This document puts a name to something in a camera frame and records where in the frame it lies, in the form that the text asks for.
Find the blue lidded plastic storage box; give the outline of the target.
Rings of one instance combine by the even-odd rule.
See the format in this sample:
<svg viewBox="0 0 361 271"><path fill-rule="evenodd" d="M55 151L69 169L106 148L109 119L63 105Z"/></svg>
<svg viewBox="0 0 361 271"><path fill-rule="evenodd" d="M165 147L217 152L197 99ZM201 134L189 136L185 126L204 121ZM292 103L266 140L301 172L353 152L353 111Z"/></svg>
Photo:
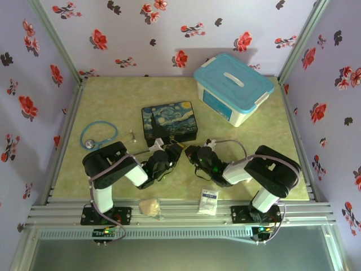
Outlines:
<svg viewBox="0 0 361 271"><path fill-rule="evenodd" d="M255 113L275 89L273 82L228 53L206 61L194 79L199 99L234 127Z"/></svg>

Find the aluminium left corner post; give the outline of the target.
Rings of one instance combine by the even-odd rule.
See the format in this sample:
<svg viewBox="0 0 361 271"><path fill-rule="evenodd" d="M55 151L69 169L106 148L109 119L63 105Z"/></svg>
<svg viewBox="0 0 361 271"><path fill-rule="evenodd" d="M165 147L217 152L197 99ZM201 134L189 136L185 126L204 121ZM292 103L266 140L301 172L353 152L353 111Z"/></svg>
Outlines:
<svg viewBox="0 0 361 271"><path fill-rule="evenodd" d="M67 66L68 71L72 74L73 78L77 82L78 86L81 86L82 79L80 78L76 68L68 54L63 42L60 39L53 23L51 22L49 16L47 15L43 5L40 3L40 0L26 0L29 4L30 8L32 9L33 13L37 17L38 21L42 24L45 31L47 32L49 38L53 42L54 46L56 47L58 53L60 54L62 60L64 61L65 65Z"/></svg>

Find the aluminium left side rail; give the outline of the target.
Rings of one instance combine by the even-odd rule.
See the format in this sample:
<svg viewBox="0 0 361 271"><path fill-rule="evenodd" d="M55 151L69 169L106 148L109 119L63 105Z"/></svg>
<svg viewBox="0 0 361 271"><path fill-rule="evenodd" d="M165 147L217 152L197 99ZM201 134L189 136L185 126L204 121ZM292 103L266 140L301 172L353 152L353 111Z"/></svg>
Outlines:
<svg viewBox="0 0 361 271"><path fill-rule="evenodd" d="M51 164L49 177L46 181L45 191L42 195L41 205L45 206L48 199L52 197L52 192L56 186L60 168L67 149L67 144L71 135L72 127L76 118L77 110L80 105L83 90L86 86L86 81L82 81L73 92L73 97L66 114L65 122L60 133L59 145L55 151L54 159Z"/></svg>

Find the blue stethoscope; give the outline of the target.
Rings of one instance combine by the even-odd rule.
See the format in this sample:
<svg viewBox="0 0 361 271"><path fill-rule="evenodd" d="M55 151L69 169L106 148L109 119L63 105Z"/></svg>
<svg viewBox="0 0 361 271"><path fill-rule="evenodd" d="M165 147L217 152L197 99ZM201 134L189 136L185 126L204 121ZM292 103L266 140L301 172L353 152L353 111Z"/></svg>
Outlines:
<svg viewBox="0 0 361 271"><path fill-rule="evenodd" d="M84 139L84 136L86 135L87 131L95 126L100 128L111 127L114 130L114 135L97 141L92 138ZM125 136L130 136L130 139L126 142L123 142L124 145L137 142L134 132L132 130L120 134L118 128L114 124L108 121L98 120L88 124L83 129L80 135L80 146L87 152L93 152L96 150L100 150L102 147L109 146L111 143L116 143L118 139L122 139Z"/></svg>

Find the starry night tin box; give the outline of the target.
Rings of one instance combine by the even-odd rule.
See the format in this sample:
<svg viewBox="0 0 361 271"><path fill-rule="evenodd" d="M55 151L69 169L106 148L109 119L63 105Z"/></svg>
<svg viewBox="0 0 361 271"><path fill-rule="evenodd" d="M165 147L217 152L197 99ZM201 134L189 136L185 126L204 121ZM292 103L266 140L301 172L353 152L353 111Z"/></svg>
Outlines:
<svg viewBox="0 0 361 271"><path fill-rule="evenodd" d="M166 145L197 138L198 127L190 101L144 107L141 114L148 147L158 138Z"/></svg>

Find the left green circuit board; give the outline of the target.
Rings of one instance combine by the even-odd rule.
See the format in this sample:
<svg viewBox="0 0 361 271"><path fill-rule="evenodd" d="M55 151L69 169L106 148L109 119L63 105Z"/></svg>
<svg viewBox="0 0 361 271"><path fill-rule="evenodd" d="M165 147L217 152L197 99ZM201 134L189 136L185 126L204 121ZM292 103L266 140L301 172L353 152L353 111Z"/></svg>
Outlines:
<svg viewBox="0 0 361 271"><path fill-rule="evenodd" d="M114 237L116 234L118 234L119 229L118 228L100 228L100 229L94 229L92 236L93 237Z"/></svg>

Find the aluminium right side rail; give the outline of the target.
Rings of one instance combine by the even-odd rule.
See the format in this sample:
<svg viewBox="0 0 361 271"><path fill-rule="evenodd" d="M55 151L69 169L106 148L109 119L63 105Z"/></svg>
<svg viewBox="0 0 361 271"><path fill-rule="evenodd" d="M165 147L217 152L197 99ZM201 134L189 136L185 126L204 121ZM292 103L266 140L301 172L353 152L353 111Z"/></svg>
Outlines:
<svg viewBox="0 0 361 271"><path fill-rule="evenodd" d="M305 154L305 149L303 147L303 143L301 140L300 133L298 131L297 123L294 118L295 115L292 111L292 107L290 106L287 95L285 93L284 85L282 83L279 83L279 86L280 86L281 97L282 97L284 107L285 107L285 112L286 112L286 115L288 118L290 130L291 130L291 134L292 134L293 141L294 141L294 144L296 147L297 156L300 161L301 168L302 168L304 182L307 187L307 193L308 193L311 201L319 202L320 201L319 191L318 191L318 188L314 184L314 176L312 174L312 169L310 168L309 161Z"/></svg>

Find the white gauze packet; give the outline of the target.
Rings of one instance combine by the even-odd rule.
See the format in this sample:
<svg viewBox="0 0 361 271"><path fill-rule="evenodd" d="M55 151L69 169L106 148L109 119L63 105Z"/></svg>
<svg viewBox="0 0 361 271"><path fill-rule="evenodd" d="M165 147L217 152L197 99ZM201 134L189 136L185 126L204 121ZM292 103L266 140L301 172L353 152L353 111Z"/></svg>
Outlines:
<svg viewBox="0 0 361 271"><path fill-rule="evenodd" d="M202 189L199 202L199 213L215 216L218 207L218 194L216 190Z"/></svg>

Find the aluminium right corner post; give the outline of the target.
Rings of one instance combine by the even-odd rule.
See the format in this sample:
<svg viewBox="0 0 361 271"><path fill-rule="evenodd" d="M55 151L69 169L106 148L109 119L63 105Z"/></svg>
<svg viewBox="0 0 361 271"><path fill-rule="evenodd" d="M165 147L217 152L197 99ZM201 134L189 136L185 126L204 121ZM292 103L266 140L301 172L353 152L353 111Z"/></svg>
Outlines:
<svg viewBox="0 0 361 271"><path fill-rule="evenodd" d="M281 69L278 75L278 82L280 84L285 83L285 80L289 76L293 67L297 63L298 58L303 52L304 47L306 46L311 34L313 33L315 27L317 26L319 20L322 17L325 9L327 8L331 0L316 0L314 6L311 10L311 13L303 26L300 35L297 38L294 48L292 49L290 55L287 58L283 68Z"/></svg>

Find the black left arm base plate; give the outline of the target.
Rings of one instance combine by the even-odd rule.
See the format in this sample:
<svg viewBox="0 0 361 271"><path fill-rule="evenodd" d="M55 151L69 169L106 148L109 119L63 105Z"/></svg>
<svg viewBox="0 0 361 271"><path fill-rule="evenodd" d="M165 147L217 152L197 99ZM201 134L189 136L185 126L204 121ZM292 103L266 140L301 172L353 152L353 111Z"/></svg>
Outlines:
<svg viewBox="0 0 361 271"><path fill-rule="evenodd" d="M109 211L107 211L104 215L107 217L119 222L122 225L130 225L131 221L131 212L132 209L130 207L113 207ZM93 207L84 207L82 210L81 225L115 225L113 222L108 221Z"/></svg>

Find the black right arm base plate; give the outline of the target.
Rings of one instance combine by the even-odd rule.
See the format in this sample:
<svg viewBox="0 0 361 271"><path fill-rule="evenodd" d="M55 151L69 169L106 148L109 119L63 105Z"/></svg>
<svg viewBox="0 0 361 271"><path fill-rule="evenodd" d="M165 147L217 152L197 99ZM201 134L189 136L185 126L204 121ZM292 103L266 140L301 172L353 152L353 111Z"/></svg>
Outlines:
<svg viewBox="0 0 361 271"><path fill-rule="evenodd" d="M232 206L231 218L233 224L277 223L281 221L281 212L277 205L271 206L265 213L251 205Z"/></svg>

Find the aluminium front frame rail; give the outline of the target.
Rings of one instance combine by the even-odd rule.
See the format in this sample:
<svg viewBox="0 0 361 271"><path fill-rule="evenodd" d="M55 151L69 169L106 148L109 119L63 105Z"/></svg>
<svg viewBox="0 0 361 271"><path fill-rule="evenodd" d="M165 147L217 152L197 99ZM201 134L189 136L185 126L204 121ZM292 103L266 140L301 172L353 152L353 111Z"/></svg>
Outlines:
<svg viewBox="0 0 361 271"><path fill-rule="evenodd" d="M30 227L79 227L85 201L51 198L45 206L32 206L25 221ZM116 200L116 207L130 207L130 228L232 226L231 207L247 201L219 200L215 216L199 213L198 200L161 199L159 220L141 214L137 200ZM286 201L283 226L334 225L336 217L326 202Z"/></svg>

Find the aluminium corner post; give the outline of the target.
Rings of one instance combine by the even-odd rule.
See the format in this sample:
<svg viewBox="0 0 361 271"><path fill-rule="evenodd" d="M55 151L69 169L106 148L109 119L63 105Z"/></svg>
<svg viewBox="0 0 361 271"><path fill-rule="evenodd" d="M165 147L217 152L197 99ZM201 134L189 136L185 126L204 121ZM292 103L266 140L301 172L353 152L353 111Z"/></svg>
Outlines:
<svg viewBox="0 0 361 271"><path fill-rule="evenodd" d="M33 13L37 17L38 21L42 24L45 31L47 32L49 38L53 42L54 46L56 47L58 53L60 54L62 60L64 61L65 65L67 66L68 71L72 74L73 78L77 82L78 86L81 86L82 79L80 78L76 68L68 54L63 42L60 39L53 23L51 22L49 16L47 15L43 5L40 3L40 0L26 0L29 4L30 8L32 9Z"/></svg>
<svg viewBox="0 0 361 271"><path fill-rule="evenodd" d="M281 69L278 75L278 82L280 84L285 83L285 80L289 76L293 67L297 63L298 58L303 52L304 47L306 46L311 34L313 33L315 27L317 26L319 20L322 17L325 9L327 8L331 0L316 0L314 6L311 10L311 13L303 26L300 35L297 38L294 48L292 49L290 55L287 58L283 68Z"/></svg>

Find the beige cotton ball bag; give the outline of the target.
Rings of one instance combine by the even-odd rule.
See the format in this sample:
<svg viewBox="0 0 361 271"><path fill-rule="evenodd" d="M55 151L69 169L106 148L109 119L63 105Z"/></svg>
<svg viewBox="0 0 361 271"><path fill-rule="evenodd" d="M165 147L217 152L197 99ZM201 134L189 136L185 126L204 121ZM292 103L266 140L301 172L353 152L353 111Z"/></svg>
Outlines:
<svg viewBox="0 0 361 271"><path fill-rule="evenodd" d="M157 218L161 216L159 201L156 198L143 199L139 202L139 209L143 215Z"/></svg>

